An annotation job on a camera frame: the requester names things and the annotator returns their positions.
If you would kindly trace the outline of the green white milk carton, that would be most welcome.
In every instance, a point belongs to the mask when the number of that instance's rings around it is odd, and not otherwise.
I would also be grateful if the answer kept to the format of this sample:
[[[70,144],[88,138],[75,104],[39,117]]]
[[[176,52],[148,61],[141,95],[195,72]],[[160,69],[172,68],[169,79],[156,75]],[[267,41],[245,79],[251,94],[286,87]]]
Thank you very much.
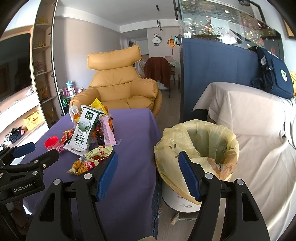
[[[64,149],[68,150],[76,155],[83,156],[89,151],[91,142],[91,135],[94,127],[104,112],[100,109],[95,109],[90,106],[82,105],[82,113],[80,115],[77,126],[74,133],[67,144],[64,145]]]

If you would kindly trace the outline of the red yellow snack bag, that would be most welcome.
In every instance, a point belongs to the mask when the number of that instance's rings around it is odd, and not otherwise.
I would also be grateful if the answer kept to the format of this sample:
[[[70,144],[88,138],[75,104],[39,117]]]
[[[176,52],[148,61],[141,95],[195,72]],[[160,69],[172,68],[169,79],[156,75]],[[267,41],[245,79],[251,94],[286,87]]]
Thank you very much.
[[[98,148],[90,150],[89,152],[78,158],[73,163],[71,169],[69,169],[66,173],[76,176],[84,174],[106,160],[111,155],[112,151],[112,146],[100,146]]]

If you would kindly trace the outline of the long pink wrapper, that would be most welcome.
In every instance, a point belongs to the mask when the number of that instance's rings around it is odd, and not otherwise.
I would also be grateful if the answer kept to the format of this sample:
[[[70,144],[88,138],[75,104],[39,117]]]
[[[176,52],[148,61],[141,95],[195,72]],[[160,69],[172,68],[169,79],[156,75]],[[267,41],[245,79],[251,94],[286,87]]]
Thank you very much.
[[[102,128],[102,133],[104,137],[104,143],[106,146],[115,146],[116,139],[114,136],[113,128],[113,118],[110,118],[108,115],[103,115],[100,119],[100,124]]]

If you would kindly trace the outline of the orange snack bag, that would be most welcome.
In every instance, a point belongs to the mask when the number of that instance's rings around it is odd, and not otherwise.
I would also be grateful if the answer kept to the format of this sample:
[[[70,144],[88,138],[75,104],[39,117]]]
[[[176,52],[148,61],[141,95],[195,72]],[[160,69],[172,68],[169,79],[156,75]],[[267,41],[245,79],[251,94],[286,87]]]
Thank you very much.
[[[105,109],[107,114],[101,115],[95,124],[91,135],[91,143],[98,144],[98,146],[115,146],[116,140],[114,136],[113,118],[107,106]]]

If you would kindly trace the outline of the yellow nabati wafer bag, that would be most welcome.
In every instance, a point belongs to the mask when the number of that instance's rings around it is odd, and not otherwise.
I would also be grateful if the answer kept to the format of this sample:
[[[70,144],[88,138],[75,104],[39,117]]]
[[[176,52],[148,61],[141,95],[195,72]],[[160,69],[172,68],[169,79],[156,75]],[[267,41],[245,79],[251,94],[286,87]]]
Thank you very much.
[[[103,114],[107,115],[108,111],[105,106],[100,102],[99,99],[95,99],[92,104],[89,105],[92,108],[98,109],[103,112]]]

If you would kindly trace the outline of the white trash bin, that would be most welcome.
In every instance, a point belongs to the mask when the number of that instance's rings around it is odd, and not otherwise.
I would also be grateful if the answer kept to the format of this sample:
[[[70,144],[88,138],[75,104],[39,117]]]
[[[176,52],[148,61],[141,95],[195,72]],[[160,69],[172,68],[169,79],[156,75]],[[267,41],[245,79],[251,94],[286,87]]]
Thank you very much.
[[[178,212],[193,213],[199,211],[201,207],[178,195],[165,182],[162,183],[162,198],[170,208]]]

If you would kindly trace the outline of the yellow trash bag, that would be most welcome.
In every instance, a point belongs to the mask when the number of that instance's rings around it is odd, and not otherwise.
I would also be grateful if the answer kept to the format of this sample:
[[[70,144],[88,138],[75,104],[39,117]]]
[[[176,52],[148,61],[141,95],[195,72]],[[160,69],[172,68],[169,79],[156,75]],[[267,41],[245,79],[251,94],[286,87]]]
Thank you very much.
[[[180,197],[199,205],[191,196],[179,167],[178,157],[182,151],[205,172],[228,181],[237,165],[239,144],[227,127],[207,121],[190,120],[164,129],[161,140],[154,146],[159,174]]]

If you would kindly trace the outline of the red plastic cup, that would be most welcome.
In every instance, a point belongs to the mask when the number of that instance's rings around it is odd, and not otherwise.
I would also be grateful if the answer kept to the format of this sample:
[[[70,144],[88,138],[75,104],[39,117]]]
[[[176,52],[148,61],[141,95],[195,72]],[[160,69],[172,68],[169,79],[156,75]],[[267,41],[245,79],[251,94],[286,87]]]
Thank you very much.
[[[60,146],[60,142],[57,136],[53,136],[48,138],[46,142],[44,142],[45,148],[50,151],[52,149],[57,149]]]

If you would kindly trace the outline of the yellow box on shelf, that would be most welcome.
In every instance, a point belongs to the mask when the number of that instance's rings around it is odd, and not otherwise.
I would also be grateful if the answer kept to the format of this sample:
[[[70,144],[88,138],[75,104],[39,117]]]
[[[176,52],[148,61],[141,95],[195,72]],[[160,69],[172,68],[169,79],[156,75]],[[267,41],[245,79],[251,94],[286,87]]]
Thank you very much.
[[[27,130],[31,131],[34,129],[36,126],[40,125],[41,123],[44,122],[43,117],[40,113],[39,110],[34,111],[30,115],[26,116],[23,119],[23,122],[27,128]]]

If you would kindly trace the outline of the purple tablecloth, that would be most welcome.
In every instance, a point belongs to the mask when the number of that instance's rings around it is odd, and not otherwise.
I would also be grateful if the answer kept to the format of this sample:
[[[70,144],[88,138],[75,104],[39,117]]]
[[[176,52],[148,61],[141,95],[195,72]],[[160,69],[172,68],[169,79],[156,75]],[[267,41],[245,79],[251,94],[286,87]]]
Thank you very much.
[[[153,236],[154,216],[152,201],[156,187],[157,171],[153,147],[160,140],[160,133],[152,112],[148,109],[110,110],[113,118],[117,145],[118,167],[102,202],[96,203],[97,211],[108,240],[140,240]],[[34,152],[24,157],[28,163],[48,152],[44,142],[49,137],[62,137],[73,127],[69,114],[53,125],[37,142]],[[35,214],[50,184],[59,178],[63,182],[79,179],[66,173],[78,158],[62,151],[59,160],[44,171],[45,190],[23,199],[25,207]]]

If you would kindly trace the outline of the white yellow toy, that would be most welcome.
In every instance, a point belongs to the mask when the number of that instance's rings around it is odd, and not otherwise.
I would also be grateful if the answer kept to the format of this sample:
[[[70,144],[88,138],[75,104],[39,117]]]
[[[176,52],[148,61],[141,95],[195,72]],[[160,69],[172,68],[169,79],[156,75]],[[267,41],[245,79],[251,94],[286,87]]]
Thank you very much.
[[[78,123],[79,118],[80,118],[80,111],[78,109],[78,106],[73,105],[69,108],[69,114],[70,114],[70,118],[72,120],[73,123]]]

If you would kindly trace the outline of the toys on floor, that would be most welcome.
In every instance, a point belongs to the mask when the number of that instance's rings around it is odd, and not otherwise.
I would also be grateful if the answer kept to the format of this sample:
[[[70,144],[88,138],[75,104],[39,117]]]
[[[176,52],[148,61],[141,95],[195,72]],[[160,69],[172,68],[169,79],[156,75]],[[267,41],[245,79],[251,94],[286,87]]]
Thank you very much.
[[[67,81],[66,82],[66,87],[63,89],[59,89],[59,96],[60,96],[60,100],[62,102],[62,107],[67,107],[70,104],[70,100],[77,94],[80,92],[83,92],[84,88],[78,88],[76,89],[74,87],[74,84],[72,83],[72,81]]]

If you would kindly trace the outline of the white sofa cover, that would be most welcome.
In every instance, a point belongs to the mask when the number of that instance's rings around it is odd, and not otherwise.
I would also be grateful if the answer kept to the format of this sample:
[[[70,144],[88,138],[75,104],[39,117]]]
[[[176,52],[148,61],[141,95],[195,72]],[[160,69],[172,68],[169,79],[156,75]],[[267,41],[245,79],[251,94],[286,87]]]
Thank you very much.
[[[195,110],[205,109],[239,143],[232,179],[243,179],[279,240],[295,216],[295,99],[226,82],[209,84]]]

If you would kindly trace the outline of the navy blue backpack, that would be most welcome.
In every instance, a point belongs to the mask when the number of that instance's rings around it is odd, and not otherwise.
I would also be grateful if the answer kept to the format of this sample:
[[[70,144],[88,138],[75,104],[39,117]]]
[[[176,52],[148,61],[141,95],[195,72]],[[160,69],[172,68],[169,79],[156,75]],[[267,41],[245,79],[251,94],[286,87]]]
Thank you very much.
[[[249,50],[257,54],[260,69],[260,76],[251,81],[251,86],[285,99],[293,98],[293,82],[284,61],[262,47]]]

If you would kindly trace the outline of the brown draped dining chair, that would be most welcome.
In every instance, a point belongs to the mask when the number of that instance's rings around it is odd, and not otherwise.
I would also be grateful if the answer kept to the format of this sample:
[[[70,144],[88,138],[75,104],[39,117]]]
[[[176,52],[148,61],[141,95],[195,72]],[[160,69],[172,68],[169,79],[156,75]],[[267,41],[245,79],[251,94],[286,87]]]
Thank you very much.
[[[151,78],[162,83],[165,88],[170,88],[171,68],[164,57],[151,57],[144,65],[146,78]]]

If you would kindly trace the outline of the blue cloth partition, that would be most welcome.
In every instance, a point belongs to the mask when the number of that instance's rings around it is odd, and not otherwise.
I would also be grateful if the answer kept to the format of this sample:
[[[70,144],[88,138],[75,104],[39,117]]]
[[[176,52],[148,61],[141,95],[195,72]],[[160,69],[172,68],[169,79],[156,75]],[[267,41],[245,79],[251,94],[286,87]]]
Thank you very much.
[[[194,106],[212,82],[250,85],[260,76],[254,51],[212,40],[183,38],[180,48],[180,122],[206,120],[207,111]]]

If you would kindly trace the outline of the red chinese knot ornament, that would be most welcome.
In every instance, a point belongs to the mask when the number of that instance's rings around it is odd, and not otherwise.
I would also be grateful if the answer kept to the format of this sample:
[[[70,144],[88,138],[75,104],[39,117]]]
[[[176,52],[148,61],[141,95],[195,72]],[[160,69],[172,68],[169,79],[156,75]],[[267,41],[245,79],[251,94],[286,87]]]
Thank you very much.
[[[176,47],[175,37],[171,36],[167,41],[168,46],[171,48],[171,54],[174,54],[174,48]]]

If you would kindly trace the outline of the glass fish tank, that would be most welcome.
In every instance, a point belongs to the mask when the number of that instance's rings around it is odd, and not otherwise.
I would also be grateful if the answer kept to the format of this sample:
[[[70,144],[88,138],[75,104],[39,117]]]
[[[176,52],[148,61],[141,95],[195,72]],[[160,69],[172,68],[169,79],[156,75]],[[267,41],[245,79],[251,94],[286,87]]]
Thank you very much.
[[[178,1],[175,15],[185,38],[213,40],[243,49],[259,46],[284,59],[280,33],[239,4]]]

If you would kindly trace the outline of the wall shelf unit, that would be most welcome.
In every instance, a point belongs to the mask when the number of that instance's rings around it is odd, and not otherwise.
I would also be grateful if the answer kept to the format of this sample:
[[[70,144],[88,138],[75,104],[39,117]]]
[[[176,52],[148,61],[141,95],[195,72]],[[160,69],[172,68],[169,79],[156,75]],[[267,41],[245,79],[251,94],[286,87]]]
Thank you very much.
[[[32,32],[34,83],[47,126],[64,116],[53,58],[53,30],[57,1],[40,1]]]

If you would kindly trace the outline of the panda wall clock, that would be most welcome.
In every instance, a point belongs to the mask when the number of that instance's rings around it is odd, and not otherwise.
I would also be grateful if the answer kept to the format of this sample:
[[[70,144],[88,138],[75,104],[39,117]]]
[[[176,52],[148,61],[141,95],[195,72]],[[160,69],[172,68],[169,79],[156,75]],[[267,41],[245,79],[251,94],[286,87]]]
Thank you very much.
[[[154,34],[154,37],[152,38],[152,42],[155,46],[159,46],[159,44],[162,42],[162,38],[159,34]]]

